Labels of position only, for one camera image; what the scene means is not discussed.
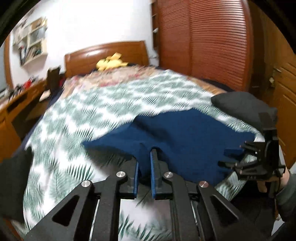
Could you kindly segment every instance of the person's arm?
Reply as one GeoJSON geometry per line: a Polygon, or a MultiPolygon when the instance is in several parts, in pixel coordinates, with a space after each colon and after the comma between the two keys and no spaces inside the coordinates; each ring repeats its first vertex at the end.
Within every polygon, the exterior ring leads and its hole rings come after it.
{"type": "Polygon", "coordinates": [[[296,174],[289,170],[281,178],[280,192],[276,195],[279,214],[283,221],[287,221],[296,207],[296,174]]]}

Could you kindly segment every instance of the leaf-patterned bedsheet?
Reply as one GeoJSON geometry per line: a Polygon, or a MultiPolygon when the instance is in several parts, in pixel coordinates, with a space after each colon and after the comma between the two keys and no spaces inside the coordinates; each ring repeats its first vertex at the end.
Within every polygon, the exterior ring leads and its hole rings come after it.
{"type": "MultiPolygon", "coordinates": [[[[96,139],[131,122],[137,115],[196,108],[236,131],[253,127],[215,108],[212,93],[181,74],[163,71],[145,80],[81,91],[58,100],[45,113],[27,146],[34,152],[23,199],[25,224],[13,222],[24,236],[81,181],[104,180],[119,170],[123,158],[112,153],[86,153],[84,140],[96,139]]],[[[243,187],[235,173],[216,186],[231,200],[243,187]]],[[[119,240],[170,240],[169,201],[155,201],[151,190],[139,185],[135,200],[122,200],[119,240]]]]}

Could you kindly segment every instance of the silver screw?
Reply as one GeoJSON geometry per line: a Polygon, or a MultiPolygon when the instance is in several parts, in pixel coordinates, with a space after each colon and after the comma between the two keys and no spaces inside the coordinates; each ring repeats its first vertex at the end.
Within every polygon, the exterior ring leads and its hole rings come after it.
{"type": "Polygon", "coordinates": [[[126,175],[126,173],[123,171],[116,173],[116,176],[118,176],[118,177],[124,177],[125,175],[126,175]]]}
{"type": "Polygon", "coordinates": [[[81,183],[81,186],[83,186],[84,188],[88,187],[91,184],[91,182],[89,180],[85,180],[81,183]]]}
{"type": "Polygon", "coordinates": [[[172,172],[166,172],[166,173],[164,174],[164,176],[165,176],[166,178],[171,178],[173,175],[174,175],[174,174],[173,174],[172,172]]]}
{"type": "Polygon", "coordinates": [[[206,181],[200,181],[199,185],[202,187],[202,188],[207,188],[209,186],[208,182],[206,181]]]}

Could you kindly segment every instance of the stuffed animal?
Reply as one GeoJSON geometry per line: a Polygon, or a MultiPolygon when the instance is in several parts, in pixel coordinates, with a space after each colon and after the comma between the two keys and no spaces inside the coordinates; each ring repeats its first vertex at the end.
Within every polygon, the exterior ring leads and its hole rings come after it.
{"type": "Polygon", "coordinates": [[[98,69],[98,71],[104,71],[105,69],[112,69],[112,68],[127,66],[128,63],[122,62],[120,57],[121,57],[120,53],[115,53],[113,54],[113,56],[108,56],[107,58],[101,59],[96,64],[96,68],[98,69]]]}

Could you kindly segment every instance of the wardrobe door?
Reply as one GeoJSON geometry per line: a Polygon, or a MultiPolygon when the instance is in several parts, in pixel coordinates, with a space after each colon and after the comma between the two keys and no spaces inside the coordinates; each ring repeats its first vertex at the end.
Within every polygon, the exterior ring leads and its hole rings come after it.
{"type": "Polygon", "coordinates": [[[190,75],[189,0],[158,0],[160,67],[190,75]]]}
{"type": "Polygon", "coordinates": [[[246,0],[190,0],[192,76],[247,91],[252,23],[246,0]]]}

